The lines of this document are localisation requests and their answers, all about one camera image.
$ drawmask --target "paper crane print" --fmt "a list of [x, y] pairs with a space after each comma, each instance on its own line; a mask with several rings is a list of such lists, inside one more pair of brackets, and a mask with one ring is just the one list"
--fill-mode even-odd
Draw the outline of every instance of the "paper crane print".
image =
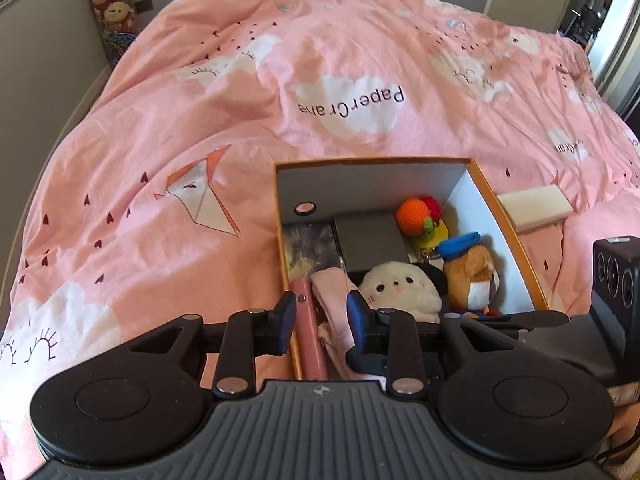
[[229, 146], [218, 148], [171, 174], [166, 180], [165, 194], [156, 194], [156, 198], [173, 195], [196, 224], [237, 237], [240, 229], [210, 186], [216, 166], [228, 149]]

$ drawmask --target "metal screw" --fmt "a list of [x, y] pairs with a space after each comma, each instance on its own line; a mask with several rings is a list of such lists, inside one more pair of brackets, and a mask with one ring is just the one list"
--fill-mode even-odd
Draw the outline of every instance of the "metal screw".
[[216, 388], [219, 392], [229, 395], [237, 395], [244, 392], [249, 387], [249, 383], [240, 377], [225, 377], [218, 381]]
[[403, 377], [401, 379], [396, 379], [391, 387], [398, 394], [412, 395], [421, 392], [424, 388], [424, 384], [420, 379]]

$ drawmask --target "orange knitted ball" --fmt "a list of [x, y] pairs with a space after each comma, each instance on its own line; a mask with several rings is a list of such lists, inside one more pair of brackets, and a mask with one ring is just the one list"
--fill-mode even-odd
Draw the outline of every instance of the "orange knitted ball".
[[396, 210], [396, 223], [407, 236], [422, 236], [424, 221], [431, 214], [429, 207], [419, 198], [410, 198]]

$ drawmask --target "bed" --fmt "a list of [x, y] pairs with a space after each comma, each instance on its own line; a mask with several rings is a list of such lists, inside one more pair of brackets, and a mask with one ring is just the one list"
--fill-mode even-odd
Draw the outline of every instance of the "bed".
[[274, 304], [274, 162], [380, 155], [472, 156], [499, 194], [558, 184], [577, 214], [522, 241], [570, 314], [593, 241], [640, 236], [638, 140], [571, 41], [438, 0], [175, 0], [31, 206], [0, 342], [7, 479], [42, 462], [27, 412], [49, 376], [185, 312]]

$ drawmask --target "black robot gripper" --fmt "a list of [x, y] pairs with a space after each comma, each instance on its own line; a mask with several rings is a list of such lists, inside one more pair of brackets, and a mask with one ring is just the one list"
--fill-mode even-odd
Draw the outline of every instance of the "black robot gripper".
[[[205, 325], [186, 314], [46, 381], [31, 422], [33, 480], [604, 480], [594, 461], [610, 397], [581, 370], [519, 343], [566, 316], [416, 322], [348, 295], [348, 363], [377, 381], [266, 381], [286, 352], [292, 293], [273, 311]], [[200, 380], [219, 353], [211, 388]]]

